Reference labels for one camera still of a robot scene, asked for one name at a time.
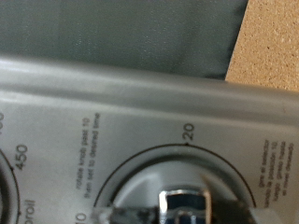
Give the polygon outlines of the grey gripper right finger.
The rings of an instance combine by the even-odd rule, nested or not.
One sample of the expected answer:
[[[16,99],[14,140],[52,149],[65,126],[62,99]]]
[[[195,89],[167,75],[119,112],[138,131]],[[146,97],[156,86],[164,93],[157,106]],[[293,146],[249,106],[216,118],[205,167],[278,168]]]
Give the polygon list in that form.
[[[203,175],[211,194],[213,224],[267,224],[269,209],[257,208],[242,182],[216,175]]]

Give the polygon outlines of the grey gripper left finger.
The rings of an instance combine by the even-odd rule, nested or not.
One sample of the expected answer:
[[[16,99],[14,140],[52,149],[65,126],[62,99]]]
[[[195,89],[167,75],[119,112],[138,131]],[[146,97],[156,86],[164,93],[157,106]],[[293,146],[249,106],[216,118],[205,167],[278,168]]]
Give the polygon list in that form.
[[[156,207],[98,207],[92,224],[159,224],[159,215]]]

